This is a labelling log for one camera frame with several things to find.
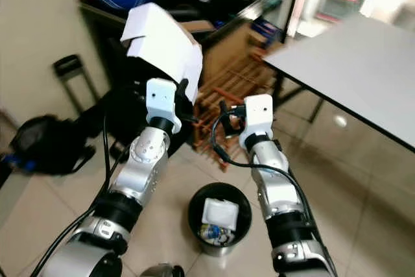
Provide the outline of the clear white plastic food container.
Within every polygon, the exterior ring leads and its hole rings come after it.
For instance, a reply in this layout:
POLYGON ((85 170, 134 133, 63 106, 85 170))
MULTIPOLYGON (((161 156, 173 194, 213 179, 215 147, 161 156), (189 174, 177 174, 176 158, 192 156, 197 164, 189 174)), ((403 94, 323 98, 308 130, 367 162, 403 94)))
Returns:
POLYGON ((237 229, 237 220, 240 207, 237 203, 216 198, 206 198, 202 209, 202 224, 210 224, 226 228, 234 232, 237 229))

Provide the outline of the white folding table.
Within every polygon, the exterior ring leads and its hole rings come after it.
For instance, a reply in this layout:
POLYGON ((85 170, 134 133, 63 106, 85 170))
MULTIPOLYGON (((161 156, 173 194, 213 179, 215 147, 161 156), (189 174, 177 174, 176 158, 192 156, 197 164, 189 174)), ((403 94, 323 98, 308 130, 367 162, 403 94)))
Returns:
POLYGON ((415 30, 353 15, 265 61, 415 152, 415 30))

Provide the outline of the black glass table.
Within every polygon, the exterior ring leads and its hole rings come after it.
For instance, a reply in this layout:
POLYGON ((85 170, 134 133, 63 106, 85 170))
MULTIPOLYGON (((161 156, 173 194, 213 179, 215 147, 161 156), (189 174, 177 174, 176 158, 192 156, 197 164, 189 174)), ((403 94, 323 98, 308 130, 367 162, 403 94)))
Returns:
MULTIPOLYGON (((158 4, 170 10, 179 22, 207 20, 215 30, 195 34, 196 42, 208 48, 235 26, 264 17, 294 0, 160 0, 158 4)), ((143 82, 153 73, 139 60, 126 56, 126 49, 118 43, 127 12, 112 9, 100 0, 79 0, 79 10, 91 34, 107 79, 113 86, 121 86, 124 79, 143 82)))

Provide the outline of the blue printed carton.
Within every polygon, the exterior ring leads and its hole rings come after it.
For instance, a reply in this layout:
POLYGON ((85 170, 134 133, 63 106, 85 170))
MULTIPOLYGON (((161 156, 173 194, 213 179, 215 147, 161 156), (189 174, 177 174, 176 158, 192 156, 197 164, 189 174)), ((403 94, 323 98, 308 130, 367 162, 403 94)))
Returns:
POLYGON ((268 47, 282 39, 282 29, 263 17, 258 17, 251 22, 251 30, 259 36, 264 37, 264 41, 262 42, 263 47, 268 47))

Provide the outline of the wooden slatted rack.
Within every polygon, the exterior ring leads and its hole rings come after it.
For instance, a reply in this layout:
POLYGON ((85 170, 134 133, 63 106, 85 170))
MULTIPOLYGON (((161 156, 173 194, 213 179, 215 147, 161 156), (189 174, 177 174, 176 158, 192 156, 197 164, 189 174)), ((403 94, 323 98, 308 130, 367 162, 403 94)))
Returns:
POLYGON ((249 95, 272 90, 274 72, 263 60, 270 52, 270 49, 251 48, 207 74, 195 103, 199 122, 195 124, 193 148, 197 152, 211 154, 207 136, 211 124, 219 116, 220 101, 226 101, 229 106, 240 104, 249 95))

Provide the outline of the white cardboard piece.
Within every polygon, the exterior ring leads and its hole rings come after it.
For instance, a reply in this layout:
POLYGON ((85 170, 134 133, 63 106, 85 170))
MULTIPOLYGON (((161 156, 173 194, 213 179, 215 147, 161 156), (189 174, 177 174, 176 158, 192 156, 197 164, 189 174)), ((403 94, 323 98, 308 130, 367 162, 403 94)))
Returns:
POLYGON ((127 57, 141 58, 175 82, 186 78, 185 96, 195 102, 204 67, 202 48, 166 10, 154 3, 130 9, 121 43, 127 57))

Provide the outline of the black backpack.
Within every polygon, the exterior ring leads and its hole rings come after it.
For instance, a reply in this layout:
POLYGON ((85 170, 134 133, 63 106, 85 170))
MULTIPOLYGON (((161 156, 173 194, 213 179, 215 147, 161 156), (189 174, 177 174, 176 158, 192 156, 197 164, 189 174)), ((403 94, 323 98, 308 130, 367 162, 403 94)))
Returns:
POLYGON ((95 155, 95 147, 87 143, 88 139, 83 126, 74 120, 41 115, 18 128, 8 154, 24 156, 38 164, 35 170, 25 173, 71 175, 95 155))

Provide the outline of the left robot leg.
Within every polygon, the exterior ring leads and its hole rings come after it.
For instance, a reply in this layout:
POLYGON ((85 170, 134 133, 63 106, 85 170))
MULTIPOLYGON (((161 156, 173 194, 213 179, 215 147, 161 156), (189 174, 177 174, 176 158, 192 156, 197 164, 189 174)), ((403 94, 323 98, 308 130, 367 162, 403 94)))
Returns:
POLYGON ((149 266, 139 277, 185 277, 185 271, 182 266, 172 263, 158 263, 149 266))

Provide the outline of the blue yellow crumpled wrapper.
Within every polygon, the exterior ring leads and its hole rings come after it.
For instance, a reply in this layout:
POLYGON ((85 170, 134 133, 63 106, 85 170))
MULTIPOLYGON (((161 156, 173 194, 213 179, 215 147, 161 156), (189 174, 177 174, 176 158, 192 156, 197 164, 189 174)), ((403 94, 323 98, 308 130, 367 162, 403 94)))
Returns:
POLYGON ((226 247, 235 237, 233 230, 207 223, 200 226, 198 236, 204 243, 212 247, 226 247))

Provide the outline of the black round rubbish bin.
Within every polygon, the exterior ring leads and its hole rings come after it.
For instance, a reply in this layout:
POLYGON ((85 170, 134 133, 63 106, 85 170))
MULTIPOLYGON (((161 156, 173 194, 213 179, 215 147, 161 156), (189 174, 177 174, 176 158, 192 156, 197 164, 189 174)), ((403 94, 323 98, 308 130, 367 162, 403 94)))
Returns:
POLYGON ((187 206, 187 222, 189 223, 190 232, 195 236, 202 252, 213 257, 226 256, 246 237, 247 232, 249 232, 249 229, 251 228, 251 205, 243 192, 236 188, 236 186, 224 182, 208 183, 207 185, 202 186, 202 188, 192 196, 189 205, 187 206), (233 241, 225 247, 208 245, 198 236, 198 230, 200 226, 202 226, 201 216, 206 198, 228 200, 229 202, 237 203, 240 207, 237 229, 234 231, 235 237, 233 241))

